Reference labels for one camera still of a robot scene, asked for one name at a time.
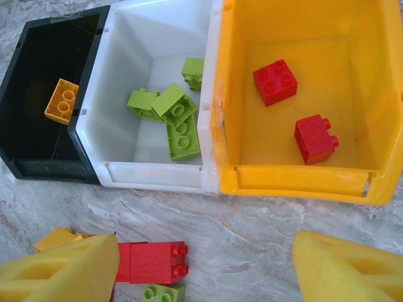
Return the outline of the long green lego brick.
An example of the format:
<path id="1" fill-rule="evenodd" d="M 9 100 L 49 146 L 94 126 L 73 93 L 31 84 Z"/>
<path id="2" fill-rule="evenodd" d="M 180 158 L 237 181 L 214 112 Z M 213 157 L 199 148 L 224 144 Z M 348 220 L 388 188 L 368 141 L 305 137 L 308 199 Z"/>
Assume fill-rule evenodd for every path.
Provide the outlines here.
<path id="1" fill-rule="evenodd" d="M 186 160 L 201 154 L 194 115 L 177 127 L 166 123 L 166 133 L 172 161 Z"/>

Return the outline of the white plastic bin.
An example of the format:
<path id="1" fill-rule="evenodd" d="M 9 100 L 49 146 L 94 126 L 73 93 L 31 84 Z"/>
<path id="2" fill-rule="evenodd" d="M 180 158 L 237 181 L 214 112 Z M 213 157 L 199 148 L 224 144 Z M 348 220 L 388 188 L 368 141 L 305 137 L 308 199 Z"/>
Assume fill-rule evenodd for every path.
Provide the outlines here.
<path id="1" fill-rule="evenodd" d="M 126 0 L 112 4 L 76 124 L 102 186 L 217 194 L 210 126 L 223 0 Z M 204 59 L 200 91 L 181 74 Z M 177 83 L 196 104 L 201 154 L 173 162 L 163 123 L 127 107 L 135 89 Z"/>

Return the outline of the black plastic bin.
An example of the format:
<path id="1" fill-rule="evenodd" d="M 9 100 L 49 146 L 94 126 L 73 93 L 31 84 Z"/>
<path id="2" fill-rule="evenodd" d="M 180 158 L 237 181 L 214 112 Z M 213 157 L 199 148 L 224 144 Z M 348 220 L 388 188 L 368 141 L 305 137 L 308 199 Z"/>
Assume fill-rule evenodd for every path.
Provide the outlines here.
<path id="1" fill-rule="evenodd" d="M 76 124 L 109 10 L 25 24 L 0 85 L 0 158 L 17 179 L 99 182 Z M 79 87 L 68 125 L 44 113 L 60 79 Z"/>

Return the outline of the long yellow lego brick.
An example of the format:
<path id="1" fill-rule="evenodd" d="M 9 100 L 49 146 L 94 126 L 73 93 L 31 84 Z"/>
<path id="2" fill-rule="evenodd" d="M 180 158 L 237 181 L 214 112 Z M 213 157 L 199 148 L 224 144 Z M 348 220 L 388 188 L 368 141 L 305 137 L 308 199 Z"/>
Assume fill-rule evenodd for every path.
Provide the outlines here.
<path id="1" fill-rule="evenodd" d="M 58 123 L 68 125 L 71 120 L 79 86 L 59 79 L 54 92 L 45 108 L 44 115 Z"/>

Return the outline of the yellow plastic bin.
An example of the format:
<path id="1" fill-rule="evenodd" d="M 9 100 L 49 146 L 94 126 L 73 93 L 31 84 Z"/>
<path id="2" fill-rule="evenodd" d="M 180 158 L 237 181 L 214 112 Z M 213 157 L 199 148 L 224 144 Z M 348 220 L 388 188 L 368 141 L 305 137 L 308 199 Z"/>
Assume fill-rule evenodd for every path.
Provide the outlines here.
<path id="1" fill-rule="evenodd" d="M 253 72 L 283 59 L 296 95 L 265 106 Z M 398 0 L 225 0 L 212 103 L 220 191 L 384 205 L 403 171 Z M 306 165 L 295 123 L 339 146 Z"/>

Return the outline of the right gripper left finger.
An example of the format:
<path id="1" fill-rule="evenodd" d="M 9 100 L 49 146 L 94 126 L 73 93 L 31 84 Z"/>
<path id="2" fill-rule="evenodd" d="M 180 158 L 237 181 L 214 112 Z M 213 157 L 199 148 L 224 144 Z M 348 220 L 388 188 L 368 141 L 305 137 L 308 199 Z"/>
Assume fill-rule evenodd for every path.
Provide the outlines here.
<path id="1" fill-rule="evenodd" d="M 95 235 L 0 264 L 0 302 L 110 302 L 116 237 Z"/>

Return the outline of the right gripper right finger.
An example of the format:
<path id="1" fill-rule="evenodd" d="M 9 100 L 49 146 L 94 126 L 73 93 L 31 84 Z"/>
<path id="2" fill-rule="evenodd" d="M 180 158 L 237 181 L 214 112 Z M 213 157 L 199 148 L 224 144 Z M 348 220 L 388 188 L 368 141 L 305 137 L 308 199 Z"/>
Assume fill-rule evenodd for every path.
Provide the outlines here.
<path id="1" fill-rule="evenodd" d="M 403 302 L 403 255 L 299 230 L 292 260 L 304 302 Z"/>

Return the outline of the red lego brick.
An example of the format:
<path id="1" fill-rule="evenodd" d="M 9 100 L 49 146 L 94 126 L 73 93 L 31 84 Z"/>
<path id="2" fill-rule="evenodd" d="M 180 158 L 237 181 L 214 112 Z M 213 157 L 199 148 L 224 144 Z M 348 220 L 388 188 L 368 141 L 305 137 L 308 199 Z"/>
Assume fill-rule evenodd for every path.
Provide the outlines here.
<path id="1" fill-rule="evenodd" d="M 183 242 L 140 242 L 130 248 L 132 284 L 172 284 L 184 278 L 188 246 Z"/>
<path id="2" fill-rule="evenodd" d="M 330 121 L 321 115 L 296 121 L 294 137 L 306 165 L 327 160 L 339 146 L 337 136 L 329 134 L 330 129 Z"/>
<path id="3" fill-rule="evenodd" d="M 298 82 L 283 59 L 255 70 L 253 79 L 265 106 L 271 106 L 297 93 Z"/>
<path id="4" fill-rule="evenodd" d="M 129 282 L 130 281 L 130 250 L 131 243 L 118 243 L 120 260 L 116 273 L 115 282 Z"/>

